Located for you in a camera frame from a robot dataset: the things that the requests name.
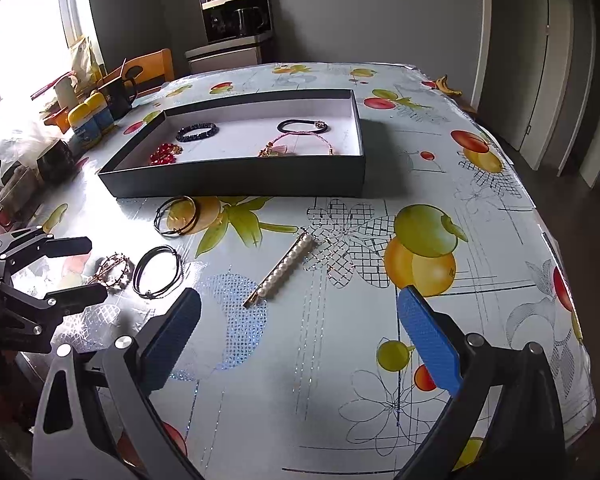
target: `pink bracelet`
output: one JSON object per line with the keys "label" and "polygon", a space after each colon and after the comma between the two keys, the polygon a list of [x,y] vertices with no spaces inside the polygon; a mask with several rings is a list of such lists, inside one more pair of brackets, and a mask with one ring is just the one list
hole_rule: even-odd
{"label": "pink bracelet", "polygon": [[322,142],[325,142],[327,144],[327,146],[329,147],[329,155],[333,155],[333,146],[331,146],[331,144],[329,143],[329,141],[327,139],[325,139],[324,137],[314,133],[314,132],[287,132],[285,134],[282,134],[280,136],[277,136],[275,139],[273,139],[272,141],[268,142],[267,145],[260,150],[260,153],[258,154],[258,156],[277,156],[277,155],[282,155],[283,153],[279,153],[276,152],[273,145],[278,142],[280,139],[282,139],[282,137],[286,137],[289,135],[311,135],[314,137],[318,137],[318,139],[320,139]]}

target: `black box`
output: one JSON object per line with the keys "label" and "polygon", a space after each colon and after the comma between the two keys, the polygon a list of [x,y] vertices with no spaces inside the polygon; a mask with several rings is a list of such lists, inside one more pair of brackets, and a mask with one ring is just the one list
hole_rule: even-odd
{"label": "black box", "polygon": [[[288,136],[276,145],[292,145],[305,155],[258,157],[286,119],[322,120],[322,134]],[[176,143],[177,131],[195,123],[215,123],[208,139],[178,142],[185,150],[175,164],[149,166],[163,142]],[[288,129],[314,130],[292,124]],[[360,196],[365,155],[354,93],[346,89],[258,92],[169,108],[142,127],[100,170],[117,198],[149,196]]]}

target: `yellow container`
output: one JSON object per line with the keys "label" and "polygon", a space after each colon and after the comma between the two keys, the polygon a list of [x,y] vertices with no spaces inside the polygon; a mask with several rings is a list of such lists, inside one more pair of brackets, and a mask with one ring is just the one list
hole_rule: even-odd
{"label": "yellow container", "polygon": [[107,101],[97,90],[94,90],[84,104],[89,107],[89,110],[93,113],[93,118],[96,121],[100,131],[103,134],[108,134],[114,126],[113,117],[107,106]]}
{"label": "yellow container", "polygon": [[100,142],[102,134],[91,109],[85,103],[71,110],[68,119],[74,135],[80,139],[80,144],[85,150]]}

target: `wooden chair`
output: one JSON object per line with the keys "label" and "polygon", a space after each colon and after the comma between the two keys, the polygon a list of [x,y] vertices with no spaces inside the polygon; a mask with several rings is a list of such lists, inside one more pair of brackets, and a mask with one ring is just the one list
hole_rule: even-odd
{"label": "wooden chair", "polygon": [[[173,81],[173,61],[171,60],[171,50],[164,48],[158,52],[147,54],[146,56],[136,57],[135,59],[129,59],[125,62],[122,67],[122,73],[125,77],[132,76],[137,85],[141,85],[151,79],[163,76],[165,82]],[[106,84],[109,81],[117,78],[120,75],[120,67],[112,70],[107,76],[102,79],[102,84]],[[160,89],[159,86],[138,92],[138,97],[142,97],[147,94],[152,94]]]}

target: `blue gripper pad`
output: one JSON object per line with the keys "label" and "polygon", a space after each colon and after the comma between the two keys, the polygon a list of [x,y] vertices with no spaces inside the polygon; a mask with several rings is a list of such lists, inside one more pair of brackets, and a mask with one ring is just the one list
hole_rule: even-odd
{"label": "blue gripper pad", "polygon": [[145,395],[160,390],[167,382],[191,333],[200,321],[201,309],[200,295],[193,288],[185,288],[166,314],[147,321],[145,326],[155,320],[162,322],[162,327],[142,359],[140,388]]}
{"label": "blue gripper pad", "polygon": [[398,295],[398,318],[436,386],[455,396],[462,383],[460,357],[428,312],[429,305],[408,286]]}

